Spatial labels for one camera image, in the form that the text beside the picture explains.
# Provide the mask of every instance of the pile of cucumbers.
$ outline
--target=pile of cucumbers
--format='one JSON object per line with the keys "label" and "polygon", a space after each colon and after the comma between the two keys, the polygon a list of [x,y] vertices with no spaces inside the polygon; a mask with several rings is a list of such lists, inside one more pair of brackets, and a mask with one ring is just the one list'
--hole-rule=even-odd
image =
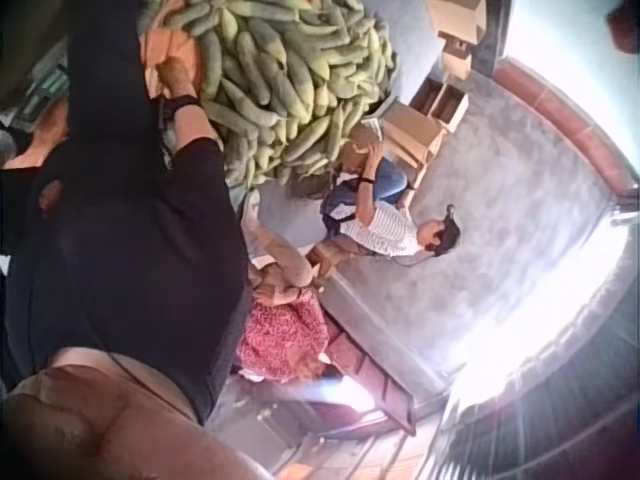
{"label": "pile of cucumbers", "polygon": [[[162,3],[148,3],[142,31]],[[188,0],[163,26],[200,45],[201,101],[224,140],[230,186],[335,168],[398,68],[389,25],[361,0]]]}

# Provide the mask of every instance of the black clothing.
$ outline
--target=black clothing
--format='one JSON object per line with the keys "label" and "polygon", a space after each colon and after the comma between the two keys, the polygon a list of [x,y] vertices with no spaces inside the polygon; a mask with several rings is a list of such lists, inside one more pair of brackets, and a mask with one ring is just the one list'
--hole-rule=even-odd
{"label": "black clothing", "polygon": [[[166,171],[139,59],[139,5],[70,3],[69,139],[31,172],[28,195],[2,191],[2,211],[20,208],[18,198],[26,212],[22,234],[20,222],[0,232],[3,253],[13,254],[12,357],[25,378],[65,347],[129,356],[173,380],[204,424],[251,292],[221,153],[198,139]],[[3,172],[3,185],[12,175]],[[43,218],[38,197],[52,180],[62,193]]]}

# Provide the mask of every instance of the wristwatch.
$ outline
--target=wristwatch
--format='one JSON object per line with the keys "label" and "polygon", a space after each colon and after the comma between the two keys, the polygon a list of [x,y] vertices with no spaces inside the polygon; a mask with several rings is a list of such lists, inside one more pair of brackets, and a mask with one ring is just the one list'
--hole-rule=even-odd
{"label": "wristwatch", "polygon": [[172,122],[176,116],[176,112],[187,105],[197,105],[200,107],[200,100],[192,95],[181,95],[180,97],[167,98],[164,95],[160,97],[160,107],[158,109],[160,115],[160,130],[163,131],[167,123]]}

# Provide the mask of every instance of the red brick ledge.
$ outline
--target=red brick ledge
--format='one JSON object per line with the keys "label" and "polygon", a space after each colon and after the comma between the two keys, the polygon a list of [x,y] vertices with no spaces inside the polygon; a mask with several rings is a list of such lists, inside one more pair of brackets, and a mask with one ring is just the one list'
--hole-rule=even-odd
{"label": "red brick ledge", "polygon": [[493,80],[549,121],[600,174],[618,196],[634,188],[637,175],[602,129],[565,95],[516,61],[499,62]]}

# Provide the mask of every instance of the white wall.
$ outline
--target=white wall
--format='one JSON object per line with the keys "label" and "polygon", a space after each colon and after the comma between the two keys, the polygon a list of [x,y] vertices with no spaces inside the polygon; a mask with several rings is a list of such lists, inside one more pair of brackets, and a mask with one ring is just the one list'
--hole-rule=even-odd
{"label": "white wall", "polygon": [[563,91],[640,171],[638,55],[615,49],[606,15],[620,0],[514,0],[506,54]]}

